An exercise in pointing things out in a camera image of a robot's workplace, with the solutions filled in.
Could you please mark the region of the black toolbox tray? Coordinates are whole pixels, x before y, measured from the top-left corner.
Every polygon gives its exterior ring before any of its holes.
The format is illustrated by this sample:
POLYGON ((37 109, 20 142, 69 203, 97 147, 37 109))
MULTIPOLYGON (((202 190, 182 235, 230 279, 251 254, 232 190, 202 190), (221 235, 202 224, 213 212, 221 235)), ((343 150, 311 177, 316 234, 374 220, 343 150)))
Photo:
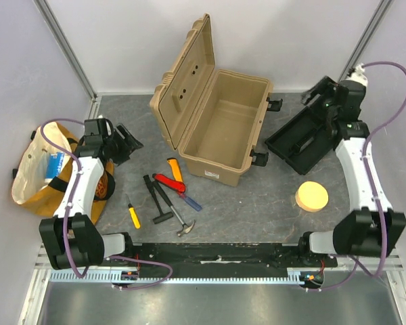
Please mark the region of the black toolbox tray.
POLYGON ((300 175, 306 175, 332 149, 324 120, 309 107, 268 137, 265 144, 300 175))

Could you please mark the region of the tan plastic toolbox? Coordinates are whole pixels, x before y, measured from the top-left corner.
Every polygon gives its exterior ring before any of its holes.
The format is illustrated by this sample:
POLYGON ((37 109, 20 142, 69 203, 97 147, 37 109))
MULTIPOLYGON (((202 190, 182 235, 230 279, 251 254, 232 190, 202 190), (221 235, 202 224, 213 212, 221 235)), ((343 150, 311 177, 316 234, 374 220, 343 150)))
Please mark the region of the tan plastic toolbox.
POLYGON ((270 98, 272 90, 269 79, 216 67, 210 16, 204 14, 156 86, 150 108, 192 175, 235 187, 251 166, 267 164, 269 155, 256 145, 266 112, 283 104, 270 98))

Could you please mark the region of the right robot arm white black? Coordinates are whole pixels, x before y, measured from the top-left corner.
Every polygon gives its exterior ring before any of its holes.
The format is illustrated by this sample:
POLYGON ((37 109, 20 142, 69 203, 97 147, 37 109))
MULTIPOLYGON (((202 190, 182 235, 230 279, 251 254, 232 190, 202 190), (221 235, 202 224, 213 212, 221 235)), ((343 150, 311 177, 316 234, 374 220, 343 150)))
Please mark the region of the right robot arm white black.
POLYGON ((296 258, 312 266, 321 255, 388 257, 406 226, 382 189, 374 166, 369 127, 360 120, 365 97, 365 77, 339 83, 328 76, 302 95, 302 103, 323 117, 348 188, 349 214, 333 230, 306 232, 300 238, 296 258))

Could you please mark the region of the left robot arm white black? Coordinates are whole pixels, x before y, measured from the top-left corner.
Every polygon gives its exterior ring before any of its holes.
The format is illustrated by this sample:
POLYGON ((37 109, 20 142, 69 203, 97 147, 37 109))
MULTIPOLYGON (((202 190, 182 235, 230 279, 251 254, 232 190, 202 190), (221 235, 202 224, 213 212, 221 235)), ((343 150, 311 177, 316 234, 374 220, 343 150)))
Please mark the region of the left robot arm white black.
POLYGON ((101 265, 112 257, 119 265, 130 265, 135 249, 129 245, 126 232, 101 235, 91 220, 91 211, 99 180, 106 174, 106 165, 121 165, 143 144, 121 123, 113 125, 107 118, 87 119, 82 142, 74 152, 47 143, 72 159, 72 173, 64 197, 51 219, 40 222, 39 232, 49 262, 55 270, 72 269, 77 278, 84 278, 91 266, 101 265))

